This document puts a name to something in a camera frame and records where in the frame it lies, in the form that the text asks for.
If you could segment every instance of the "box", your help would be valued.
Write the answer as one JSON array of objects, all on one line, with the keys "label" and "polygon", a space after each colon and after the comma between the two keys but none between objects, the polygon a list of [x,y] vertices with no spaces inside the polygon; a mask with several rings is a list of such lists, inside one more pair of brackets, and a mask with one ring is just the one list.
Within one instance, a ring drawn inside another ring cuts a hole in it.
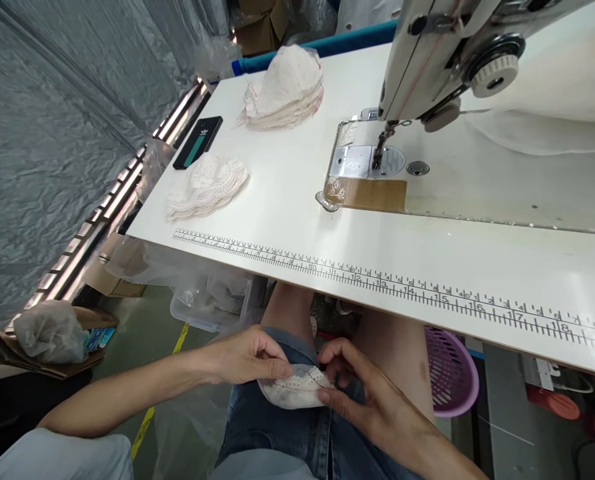
[{"label": "box", "polygon": [[242,56],[251,57],[277,50],[289,25],[284,0],[239,0],[244,24],[235,30]]},{"label": "box", "polygon": [[123,240],[124,235],[115,232],[111,234],[100,247],[97,257],[84,272],[83,281],[107,297],[141,297],[146,285],[127,282],[106,271],[106,264]]},{"label": "box", "polygon": [[[82,325],[82,328],[87,331],[87,340],[90,336],[108,339],[115,333],[119,322],[110,313],[98,309],[73,308],[77,315],[77,320]],[[24,350],[22,350],[22,347],[17,342],[16,336],[7,335],[0,331],[0,365],[10,365],[62,380],[100,363],[104,358],[103,346],[102,342],[98,342],[98,348],[90,352],[89,357],[82,363],[41,363],[24,353]]]}]

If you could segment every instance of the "black phone case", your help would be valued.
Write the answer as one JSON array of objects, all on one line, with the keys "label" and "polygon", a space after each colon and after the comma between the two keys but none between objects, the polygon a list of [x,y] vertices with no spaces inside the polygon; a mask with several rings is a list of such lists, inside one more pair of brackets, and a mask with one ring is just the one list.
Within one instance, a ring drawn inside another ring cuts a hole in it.
[{"label": "black phone case", "polygon": [[182,145],[173,168],[184,170],[193,165],[193,162],[211,147],[220,125],[222,117],[199,119],[188,140]]}]

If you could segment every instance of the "person's left hand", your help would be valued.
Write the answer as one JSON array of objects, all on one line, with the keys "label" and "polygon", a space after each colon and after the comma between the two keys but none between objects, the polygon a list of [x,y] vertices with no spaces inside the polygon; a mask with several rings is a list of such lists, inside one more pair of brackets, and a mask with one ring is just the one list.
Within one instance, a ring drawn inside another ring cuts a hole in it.
[{"label": "person's left hand", "polygon": [[201,348],[210,383],[285,379],[293,368],[284,350],[259,325]]}]

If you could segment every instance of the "blue jeans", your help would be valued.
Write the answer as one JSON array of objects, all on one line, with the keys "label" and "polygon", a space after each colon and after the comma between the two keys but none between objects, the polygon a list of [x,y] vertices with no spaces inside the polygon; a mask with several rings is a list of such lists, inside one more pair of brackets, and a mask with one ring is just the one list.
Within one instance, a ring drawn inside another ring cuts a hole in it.
[{"label": "blue jeans", "polygon": [[[283,330],[265,331],[282,346],[290,363],[318,365],[318,356],[301,339]],[[364,389],[359,383],[348,393],[364,403]],[[232,453],[251,449],[277,450],[297,457],[319,480],[421,478],[396,463],[331,409],[281,409],[267,401],[255,381],[233,387],[216,466]]]}]

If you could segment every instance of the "measuring ruler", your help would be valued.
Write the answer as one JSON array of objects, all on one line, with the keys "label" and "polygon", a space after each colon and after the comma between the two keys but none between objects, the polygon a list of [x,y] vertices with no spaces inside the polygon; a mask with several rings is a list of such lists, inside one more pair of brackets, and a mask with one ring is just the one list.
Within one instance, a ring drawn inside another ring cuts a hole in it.
[{"label": "measuring ruler", "polygon": [[407,277],[405,273],[387,273],[361,265],[338,263],[334,259],[312,257],[188,229],[176,229],[173,238],[222,253],[239,255],[391,295],[403,302],[423,303],[459,315],[468,315],[480,321],[493,322],[595,349],[595,319],[581,317],[572,312],[467,291],[457,285],[414,279]]}]

